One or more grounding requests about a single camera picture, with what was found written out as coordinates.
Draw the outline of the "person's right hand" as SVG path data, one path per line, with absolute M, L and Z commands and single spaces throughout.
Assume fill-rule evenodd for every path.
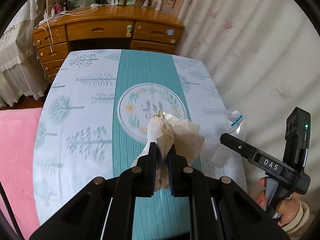
M 267 204 L 267 197 L 264 191 L 260 191 L 257 195 L 256 202 L 260 207 Z M 276 211 L 281 214 L 279 225 L 284 226 L 293 221 L 298 214 L 300 208 L 300 195 L 294 192 L 289 199 L 282 200 L 278 203 Z

